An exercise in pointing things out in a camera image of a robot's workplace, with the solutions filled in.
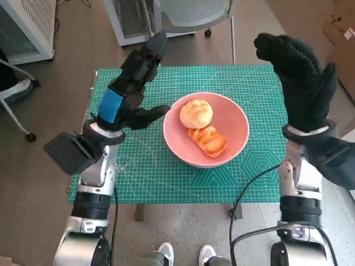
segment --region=cardboard box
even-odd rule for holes
[[[323,27],[335,46],[328,62],[338,66],[338,78],[355,101],[355,0],[341,0]]]
[[[323,33],[335,47],[355,47],[355,1],[342,0],[323,27]]]
[[[346,46],[335,47],[328,57],[328,62],[334,62],[338,67],[338,78],[344,85],[350,97],[355,101],[355,48]]]

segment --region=round bun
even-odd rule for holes
[[[180,110],[181,123],[190,129],[202,129],[212,119],[213,111],[207,101],[192,100]]]

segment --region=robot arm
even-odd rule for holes
[[[98,115],[84,123],[81,135],[61,133],[45,151],[66,173],[81,173],[73,210],[54,257],[55,266],[105,266],[110,248],[105,237],[108,210],[117,176],[116,157],[125,140],[123,128],[145,129],[163,116],[169,106],[139,108],[145,83],[154,79],[165,53],[167,38],[161,32],[134,50],[122,72],[108,86]]]
[[[335,123],[327,119],[337,88],[334,64],[322,70],[312,49],[286,35],[260,34],[257,56],[272,63],[284,95],[288,124],[286,157],[280,164],[278,225],[304,221],[321,224],[322,176],[347,189],[355,188],[355,145],[337,138]],[[329,265],[329,248],[320,232],[295,224],[277,232],[271,265]]]

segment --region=table leg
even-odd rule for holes
[[[144,220],[144,204],[136,204],[134,218],[137,222]]]
[[[229,211],[228,211],[228,216],[232,218],[233,216],[233,210],[234,210],[234,207],[235,207],[235,204],[233,204],[233,208],[231,208]],[[237,219],[243,219],[243,210],[242,210],[242,204],[239,203],[237,205],[237,212],[235,214],[235,217],[234,217],[234,220],[237,220]]]

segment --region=blue band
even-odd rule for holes
[[[122,104],[122,100],[123,97],[121,95],[107,88],[98,108],[98,116],[108,123],[113,123]]]

